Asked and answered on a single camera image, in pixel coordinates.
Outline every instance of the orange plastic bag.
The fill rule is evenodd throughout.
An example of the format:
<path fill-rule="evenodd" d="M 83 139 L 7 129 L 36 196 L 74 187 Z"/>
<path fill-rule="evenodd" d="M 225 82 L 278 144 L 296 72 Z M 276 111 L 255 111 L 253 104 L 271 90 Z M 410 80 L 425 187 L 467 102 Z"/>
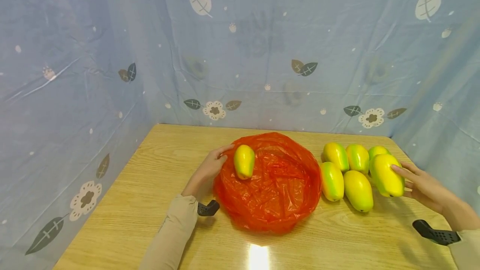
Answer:
<path fill-rule="evenodd" d="M 321 192 L 318 162 L 312 153 L 286 135 L 266 133 L 243 137 L 214 181 L 220 206 L 240 228 L 287 233 L 317 207 Z M 241 144 L 255 151 L 251 179 L 240 180 L 233 155 Z"/>

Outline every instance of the flower print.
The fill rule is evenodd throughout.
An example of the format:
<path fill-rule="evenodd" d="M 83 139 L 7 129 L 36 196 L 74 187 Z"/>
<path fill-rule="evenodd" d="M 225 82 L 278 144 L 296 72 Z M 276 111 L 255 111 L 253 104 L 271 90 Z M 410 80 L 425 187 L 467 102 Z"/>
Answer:
<path fill-rule="evenodd" d="M 218 119 L 225 118 L 227 112 L 223 110 L 223 105 L 219 101 L 209 101 L 203 108 L 203 113 L 210 117 L 210 119 L 217 121 Z"/>
<path fill-rule="evenodd" d="M 97 204 L 97 199 L 102 193 L 102 184 L 96 184 L 94 181 L 85 182 L 80 188 L 80 193 L 70 201 L 70 221 L 76 221 L 82 215 L 88 214 Z"/>
<path fill-rule="evenodd" d="M 381 108 L 369 109 L 359 116 L 359 122 L 364 128 L 379 127 L 384 122 L 383 115 L 385 111 Z"/>

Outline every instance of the blue cloth wall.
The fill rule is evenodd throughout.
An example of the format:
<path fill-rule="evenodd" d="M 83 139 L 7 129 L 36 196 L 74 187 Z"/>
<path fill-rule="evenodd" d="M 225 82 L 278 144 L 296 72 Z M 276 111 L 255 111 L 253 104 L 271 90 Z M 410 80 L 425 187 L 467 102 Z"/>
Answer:
<path fill-rule="evenodd" d="M 51 268 L 157 122 L 385 135 L 480 211 L 479 2 L 0 0 L 0 268 Z"/>

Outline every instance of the yellow papaya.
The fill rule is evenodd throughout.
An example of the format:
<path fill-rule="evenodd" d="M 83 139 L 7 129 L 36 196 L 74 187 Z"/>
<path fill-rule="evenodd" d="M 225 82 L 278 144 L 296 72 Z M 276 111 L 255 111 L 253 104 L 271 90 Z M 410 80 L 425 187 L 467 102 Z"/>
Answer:
<path fill-rule="evenodd" d="M 385 197 L 400 197 L 405 188 L 405 179 L 392 170 L 392 165 L 401 167 L 390 154 L 377 154 L 370 161 L 370 173 L 380 194 Z"/>
<path fill-rule="evenodd" d="M 369 154 L 369 156 L 370 156 L 370 160 L 372 160 L 373 157 L 376 156 L 377 154 L 383 154 L 383 153 L 390 154 L 390 152 L 388 151 L 388 149 L 386 149 L 386 148 L 383 147 L 383 146 L 373 146 L 373 147 L 370 148 L 370 150 L 368 151 L 368 154 Z"/>
<path fill-rule="evenodd" d="M 350 170 L 360 171 L 367 175 L 370 157 L 365 147 L 360 144 L 350 144 L 347 146 L 346 151 Z"/>
<path fill-rule="evenodd" d="M 340 169 L 332 162 L 320 165 L 322 176 L 322 192 L 329 201 L 337 201 L 343 198 L 344 184 Z"/>
<path fill-rule="evenodd" d="M 358 171 L 350 170 L 343 176 L 345 195 L 355 210 L 363 213 L 373 208 L 372 186 L 367 177 Z"/>
<path fill-rule="evenodd" d="M 239 179 L 251 178 L 255 166 L 255 152 L 248 145 L 240 145 L 235 150 L 233 164 Z"/>
<path fill-rule="evenodd" d="M 332 162 L 337 166 L 341 172 L 348 171 L 347 151 L 338 143 L 327 143 L 323 147 L 323 157 L 326 162 Z"/>

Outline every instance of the right hand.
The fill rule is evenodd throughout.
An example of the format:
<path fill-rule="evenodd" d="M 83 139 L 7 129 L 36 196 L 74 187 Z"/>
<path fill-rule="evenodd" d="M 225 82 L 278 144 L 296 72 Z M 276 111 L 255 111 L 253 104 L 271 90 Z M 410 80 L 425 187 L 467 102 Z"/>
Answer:
<path fill-rule="evenodd" d="M 411 191 L 405 191 L 405 197 L 413 198 L 441 215 L 448 204 L 459 200 L 455 194 L 429 173 L 411 163 L 401 162 L 401 165 L 403 168 L 392 165 L 392 169 L 398 175 L 409 180 L 405 181 L 405 188 L 411 189 Z"/>

